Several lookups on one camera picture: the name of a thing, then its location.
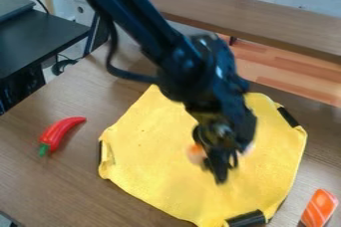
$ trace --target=red chili pepper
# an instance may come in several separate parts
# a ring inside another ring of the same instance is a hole
[[[52,153],[57,150],[65,133],[85,120],[86,118],[83,116],[72,116],[58,120],[50,125],[39,138],[41,143],[39,155],[44,156],[48,151]]]

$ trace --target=orange object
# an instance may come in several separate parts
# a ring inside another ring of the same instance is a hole
[[[338,199],[332,193],[318,189],[305,208],[301,222],[307,227],[325,226],[338,204]]]
[[[187,149],[187,158],[193,164],[200,165],[207,158],[206,152],[204,151],[202,145],[193,144]]]

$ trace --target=green pepper stem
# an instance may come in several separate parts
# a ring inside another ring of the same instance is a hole
[[[39,156],[43,157],[49,151],[50,145],[47,143],[41,143],[39,146]]]

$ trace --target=yellow towel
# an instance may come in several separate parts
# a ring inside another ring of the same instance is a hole
[[[246,102],[258,117],[255,148],[225,184],[187,160],[195,120],[154,86],[100,137],[100,176],[199,227],[228,226],[226,219],[255,210],[270,219],[292,186],[306,132],[292,127],[269,97],[248,94]]]

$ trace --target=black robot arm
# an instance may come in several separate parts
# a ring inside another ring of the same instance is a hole
[[[113,21],[142,47],[157,67],[156,77],[131,74],[111,63],[107,69],[124,79],[157,84],[169,99],[182,102],[198,121],[195,142],[207,154],[204,166],[217,183],[237,164],[236,152],[251,143],[256,118],[245,106],[248,84],[235,70],[234,58],[226,44],[214,35],[187,38],[173,29],[149,0],[88,0],[105,19],[115,38]]]

